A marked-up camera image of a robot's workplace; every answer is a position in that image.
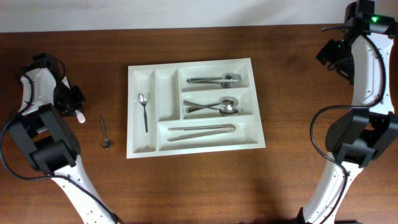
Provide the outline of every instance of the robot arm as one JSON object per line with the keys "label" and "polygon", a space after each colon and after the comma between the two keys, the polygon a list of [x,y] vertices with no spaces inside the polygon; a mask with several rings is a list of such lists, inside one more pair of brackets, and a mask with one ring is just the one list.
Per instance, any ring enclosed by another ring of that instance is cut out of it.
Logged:
{"label": "robot arm", "polygon": [[[328,156],[341,164],[349,173],[341,200],[338,197],[345,181],[342,169],[330,161],[326,162],[320,182],[309,203],[300,210],[299,223],[335,223],[340,203],[356,176],[371,160],[377,159],[398,135],[398,119],[393,115],[394,107],[389,92],[389,57],[393,45],[394,19],[374,15],[372,1],[359,0],[346,10],[345,38],[331,40],[317,55],[317,59],[354,84],[352,105],[371,105],[383,92],[381,61],[385,65],[386,80],[383,100],[377,105],[354,109],[333,123],[326,135]],[[377,47],[376,49],[360,32]],[[366,129],[368,124],[373,129]]]}
{"label": "robot arm", "polygon": [[[10,135],[30,166],[61,187],[83,223],[123,223],[103,203],[89,180],[81,162],[78,140],[61,117],[77,116],[79,122],[84,122],[83,95],[77,86],[70,88],[66,77],[59,76],[51,55],[38,56],[21,69],[27,76],[21,76],[24,86],[22,114],[10,126]],[[33,140],[45,131],[48,137]]]}

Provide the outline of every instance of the metal utensil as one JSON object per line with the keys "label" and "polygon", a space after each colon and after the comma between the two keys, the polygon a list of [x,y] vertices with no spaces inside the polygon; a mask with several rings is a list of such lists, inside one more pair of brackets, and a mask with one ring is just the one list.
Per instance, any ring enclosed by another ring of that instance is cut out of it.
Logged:
{"label": "metal utensil", "polygon": [[195,84],[202,84],[202,83],[219,84],[222,88],[238,88],[238,87],[242,87],[241,81],[233,81],[233,82],[202,81],[202,82],[195,82]]}
{"label": "metal utensil", "polygon": [[101,126],[102,126],[102,134],[104,135],[104,142],[102,142],[102,147],[104,149],[109,149],[111,146],[111,140],[108,139],[108,135],[106,134],[106,128],[105,128],[105,123],[104,123],[104,118],[102,115],[99,117],[101,120]]}
{"label": "metal utensil", "polygon": [[198,126],[198,127],[186,127],[186,128],[169,128],[169,131],[193,131],[193,130],[207,130],[207,129],[225,129],[219,131],[209,131],[206,133],[197,133],[197,134],[188,134],[184,136],[179,136],[175,138],[169,138],[168,141],[178,141],[190,138],[197,138],[202,136],[209,136],[214,134],[228,133],[235,131],[236,127],[232,124],[223,124],[223,125],[212,125],[212,126]]}
{"label": "metal utensil", "polygon": [[[223,105],[223,106],[228,106],[228,105],[231,105],[231,106],[238,106],[238,105],[239,105],[239,100],[236,99],[235,97],[232,97],[232,96],[226,96],[226,97],[222,97],[218,103],[212,103],[212,104],[205,105],[205,106],[212,107],[212,106],[218,106],[218,105]],[[203,109],[203,108],[189,107],[189,108],[185,109],[185,112],[186,112],[186,113],[192,113],[192,112],[194,112],[194,111],[202,110],[202,109]]]}
{"label": "metal utensil", "polygon": [[148,104],[148,99],[144,96],[144,94],[138,94],[138,101],[144,107],[144,122],[145,122],[145,132],[148,133],[148,119],[147,119],[147,111],[145,110],[145,106]]}
{"label": "metal utensil", "polygon": [[187,82],[198,83],[198,82],[212,81],[212,80],[242,80],[242,77],[239,74],[227,73],[224,74],[222,77],[216,77],[216,78],[189,78],[187,79]]}
{"label": "metal utensil", "polygon": [[223,106],[220,109],[216,109],[216,108],[212,108],[212,107],[209,107],[209,106],[204,106],[204,105],[199,105],[199,104],[196,104],[196,103],[191,103],[191,102],[189,102],[187,100],[184,100],[184,105],[196,106],[196,107],[206,108],[206,109],[211,109],[211,110],[217,110],[223,116],[235,116],[235,115],[239,114],[239,111],[236,108],[234,108],[233,106]]}

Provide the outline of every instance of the white cutlery organizer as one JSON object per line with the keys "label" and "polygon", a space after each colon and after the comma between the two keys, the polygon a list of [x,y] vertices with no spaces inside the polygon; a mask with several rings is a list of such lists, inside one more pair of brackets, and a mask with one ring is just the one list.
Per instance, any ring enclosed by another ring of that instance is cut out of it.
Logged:
{"label": "white cutlery organizer", "polygon": [[[241,87],[187,83],[188,78],[221,77],[225,73],[241,75]],[[128,88],[128,159],[266,146],[250,58],[129,66]],[[146,106],[148,133],[145,132],[144,109],[138,102],[139,93],[149,99]],[[184,100],[188,100],[206,105],[219,102],[225,96],[239,100],[236,106],[239,115],[222,116],[218,111],[209,109],[186,113],[188,107],[183,104]],[[169,131],[169,128],[222,124],[233,124],[236,129],[230,133],[168,141],[178,136],[206,132]]]}

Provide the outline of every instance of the brown wooden surface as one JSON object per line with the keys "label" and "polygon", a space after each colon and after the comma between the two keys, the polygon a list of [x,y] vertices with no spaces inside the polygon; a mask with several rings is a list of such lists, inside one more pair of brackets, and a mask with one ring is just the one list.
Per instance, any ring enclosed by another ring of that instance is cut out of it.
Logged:
{"label": "brown wooden surface", "polygon": [[[126,223],[251,223],[293,218],[319,181],[325,160],[308,129],[322,107],[350,104],[353,87],[315,55],[338,31],[323,26],[107,30],[0,34],[0,119],[21,102],[15,75],[31,56],[47,52],[67,66],[86,97],[85,124],[66,118],[82,147],[88,176]],[[398,107],[398,50],[391,58],[391,95]],[[126,159],[127,66],[252,59],[267,147],[182,156]],[[346,111],[322,115],[315,127],[324,145],[329,125]],[[101,148],[100,115],[116,145]],[[398,141],[365,168],[348,191],[338,220],[398,220]],[[4,154],[24,175],[30,169],[10,136]],[[81,223],[51,180],[27,182],[0,168],[0,223]]]}

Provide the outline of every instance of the black cable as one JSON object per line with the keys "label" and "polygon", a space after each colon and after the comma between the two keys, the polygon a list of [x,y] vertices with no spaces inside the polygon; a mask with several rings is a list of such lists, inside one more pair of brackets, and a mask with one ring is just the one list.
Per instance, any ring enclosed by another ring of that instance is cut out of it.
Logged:
{"label": "black cable", "polygon": [[14,116],[14,112],[17,111],[21,106],[16,106],[12,111],[10,112],[9,117],[12,118]]}
{"label": "black cable", "polygon": [[61,60],[59,60],[56,57],[54,57],[54,59],[55,59],[56,62],[59,62],[62,65],[63,75],[60,77],[60,79],[62,80],[65,77],[65,75],[67,75],[67,68],[66,68],[65,64]]}
{"label": "black cable", "polygon": [[88,196],[90,196],[94,201],[96,201],[108,214],[109,216],[112,218],[113,221],[115,221],[115,223],[122,223],[122,221],[119,219],[119,217],[113,213],[110,209],[107,208],[106,205],[104,205],[104,203],[102,203],[98,198],[96,198],[93,194],[91,194],[89,191],[87,191],[86,189],[84,189],[83,187],[81,187],[80,185],[78,185],[76,182],[74,182],[73,180],[71,180],[71,178],[69,176],[63,176],[63,175],[47,175],[47,176],[41,176],[41,177],[24,177],[21,176],[19,174],[17,174],[16,172],[14,172],[7,164],[6,160],[4,159],[4,155],[2,153],[2,140],[4,138],[5,133],[7,132],[7,130],[11,127],[11,125],[17,121],[18,119],[21,118],[22,114],[27,111],[30,106],[32,105],[33,102],[33,97],[34,97],[34,87],[33,87],[33,81],[30,77],[28,77],[26,74],[22,74],[23,77],[25,77],[26,79],[28,79],[29,83],[30,83],[30,99],[29,102],[27,103],[27,106],[25,108],[23,108],[20,112],[18,112],[15,116],[13,116],[7,123],[6,125],[4,125],[3,129],[1,130],[0,133],[0,160],[2,162],[2,164],[4,165],[4,167],[6,168],[6,170],[12,174],[14,177],[17,177],[18,179],[22,179],[22,180],[45,180],[45,179],[52,179],[52,178],[59,178],[59,179],[64,179],[66,181],[68,181],[69,183],[73,184],[75,187],[77,187],[79,190],[81,190],[82,192],[84,192],[85,194],[87,194]]}
{"label": "black cable", "polygon": [[[325,28],[322,29],[322,31],[328,31],[328,30],[332,30],[332,29],[342,29],[342,27],[345,28],[350,28],[350,27],[345,27],[345,26],[338,26],[338,27],[330,27],[330,28]],[[317,143],[315,142],[315,139],[313,137],[313,126],[315,124],[315,121],[317,120],[318,116],[320,114],[322,114],[323,112],[327,111],[327,110],[333,110],[333,109],[369,109],[372,108],[373,106],[378,105],[384,97],[384,94],[386,92],[386,85],[387,85],[387,74],[386,74],[386,66],[384,65],[383,59],[382,59],[382,55],[379,51],[379,49],[376,47],[376,45],[373,43],[373,41],[371,39],[369,39],[369,37],[366,36],[366,34],[361,34],[361,36],[371,45],[371,47],[374,49],[374,51],[376,52],[377,58],[379,59],[379,63],[380,63],[380,67],[381,67],[381,73],[382,73],[382,88],[381,88],[381,92],[380,92],[380,96],[378,99],[376,99],[373,103],[371,103],[370,105],[365,105],[365,106],[351,106],[351,105],[336,105],[336,106],[328,106],[326,108],[323,108],[322,110],[318,111],[315,116],[312,118],[311,121],[311,125],[310,125],[310,139],[311,142],[314,146],[314,148],[317,150],[317,152],[324,157],[325,159],[329,160],[330,162],[336,164],[337,166],[339,166],[344,173],[344,182],[343,182],[343,186],[341,188],[341,192],[337,198],[337,201],[335,203],[335,205],[333,206],[333,208],[330,210],[329,214],[322,220],[322,222],[320,222],[320,224],[324,223],[330,216],[331,214],[333,214],[333,212],[336,210],[337,205],[340,203],[345,188],[347,186],[348,183],[348,176],[349,173],[348,171],[345,169],[345,167],[343,165],[341,165],[340,163],[336,162],[334,159],[330,158],[329,156],[327,156],[325,153],[323,153],[320,148],[317,146]]]}

